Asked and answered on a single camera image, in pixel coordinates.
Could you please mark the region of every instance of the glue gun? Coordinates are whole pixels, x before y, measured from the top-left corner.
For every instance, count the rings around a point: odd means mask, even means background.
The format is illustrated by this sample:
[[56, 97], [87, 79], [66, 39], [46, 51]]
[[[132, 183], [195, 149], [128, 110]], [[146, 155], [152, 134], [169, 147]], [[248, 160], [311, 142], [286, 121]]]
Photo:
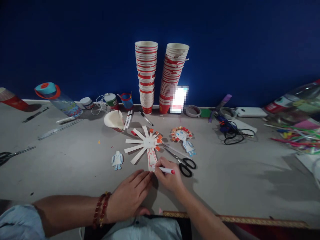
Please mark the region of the glue gun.
[[232, 125], [226, 118], [221, 115], [216, 116], [216, 119], [220, 123], [220, 132], [227, 133], [227, 132], [234, 132], [237, 130], [235, 125]]

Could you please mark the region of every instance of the hand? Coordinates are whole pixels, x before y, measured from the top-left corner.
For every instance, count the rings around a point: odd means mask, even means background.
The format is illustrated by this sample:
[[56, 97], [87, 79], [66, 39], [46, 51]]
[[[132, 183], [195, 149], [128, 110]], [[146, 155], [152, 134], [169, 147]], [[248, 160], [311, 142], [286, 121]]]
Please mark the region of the hand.
[[107, 206], [105, 223], [125, 221], [137, 215], [150, 215], [147, 208], [140, 207], [152, 187], [153, 172], [140, 169], [127, 177], [111, 195]]
[[[175, 171], [175, 174], [164, 174], [159, 167], [171, 168]], [[164, 157], [160, 157], [159, 161], [155, 165], [154, 174], [158, 180], [171, 192], [177, 194], [179, 191], [185, 188], [182, 180], [179, 166], [173, 162], [169, 162]]]

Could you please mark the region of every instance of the red bracelet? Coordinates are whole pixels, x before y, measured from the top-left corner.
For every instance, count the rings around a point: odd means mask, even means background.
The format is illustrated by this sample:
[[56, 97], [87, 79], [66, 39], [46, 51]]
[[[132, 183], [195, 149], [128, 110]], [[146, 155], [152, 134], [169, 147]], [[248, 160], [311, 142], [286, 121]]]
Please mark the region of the red bracelet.
[[108, 192], [105, 192], [105, 193], [102, 194], [102, 195], [100, 196], [100, 198], [99, 198], [99, 201], [98, 201], [98, 203], [97, 203], [97, 207], [96, 207], [95, 213], [94, 213], [94, 215], [93, 215], [93, 221], [92, 221], [92, 223], [93, 223], [93, 225], [92, 225], [93, 229], [96, 229], [96, 228], [97, 228], [98, 212], [99, 212], [100, 206], [101, 206], [101, 204], [102, 204], [101, 202], [102, 202], [103, 198], [104, 198], [107, 194], [108, 194]]
[[100, 228], [102, 228], [103, 226], [103, 218], [104, 218], [104, 215], [106, 214], [106, 209], [107, 209], [107, 206], [108, 206], [108, 200], [111, 196], [111, 193], [110, 192], [106, 192], [106, 197], [104, 199], [104, 203], [102, 205], [102, 211], [101, 211], [101, 214], [100, 214]]

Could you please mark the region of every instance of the scissors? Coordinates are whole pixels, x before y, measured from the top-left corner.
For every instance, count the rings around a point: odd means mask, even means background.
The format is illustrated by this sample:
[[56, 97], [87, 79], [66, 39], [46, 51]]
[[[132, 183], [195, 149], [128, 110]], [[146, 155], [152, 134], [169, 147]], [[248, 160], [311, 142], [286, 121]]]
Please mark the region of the scissors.
[[179, 162], [179, 168], [180, 168], [180, 171], [181, 173], [185, 176], [185, 177], [192, 177], [192, 172], [189, 168], [191, 169], [196, 169], [197, 166], [195, 164], [194, 161], [192, 161], [191, 159], [189, 158], [179, 158], [177, 155], [175, 155], [173, 152], [171, 152], [170, 150], [168, 150], [167, 148], [164, 147], [165, 150], [167, 150], [175, 159], [178, 160]]
[[26, 151], [29, 151], [31, 149], [34, 149], [35, 147], [28, 147], [24, 150], [21, 150], [19, 152], [16, 152], [16, 153], [9, 153], [9, 152], [2, 152], [0, 153], [0, 166], [5, 164], [10, 158], [20, 154], [20, 153], [24, 153]]

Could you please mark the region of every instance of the light blue shirt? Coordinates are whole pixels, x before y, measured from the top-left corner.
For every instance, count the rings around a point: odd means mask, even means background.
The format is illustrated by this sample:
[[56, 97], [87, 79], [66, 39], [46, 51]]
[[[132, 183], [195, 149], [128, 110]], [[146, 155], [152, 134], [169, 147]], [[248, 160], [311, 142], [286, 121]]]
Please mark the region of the light blue shirt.
[[[1, 240], [46, 240], [40, 216], [32, 205], [18, 205], [0, 216]], [[103, 240], [182, 239], [179, 224], [170, 218], [143, 216], [116, 223]]]

